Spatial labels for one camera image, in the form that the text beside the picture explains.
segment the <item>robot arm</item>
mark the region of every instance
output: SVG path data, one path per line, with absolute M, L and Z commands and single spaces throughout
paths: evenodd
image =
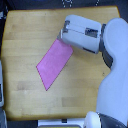
M 96 113 L 89 112 L 86 116 L 86 128 L 125 128 L 128 121 L 128 24 L 115 18 L 101 28 L 96 21 L 69 15 L 58 39 L 95 54 L 103 52 L 105 62 L 111 67 L 99 87 Z

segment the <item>wooden table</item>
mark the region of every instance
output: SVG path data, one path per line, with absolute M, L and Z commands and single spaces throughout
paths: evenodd
M 101 53 L 74 52 L 48 91 L 36 69 L 69 14 L 107 23 L 116 7 L 10 11 L 2 42 L 5 111 L 9 120 L 85 117 L 95 111 L 99 84 L 109 73 Z

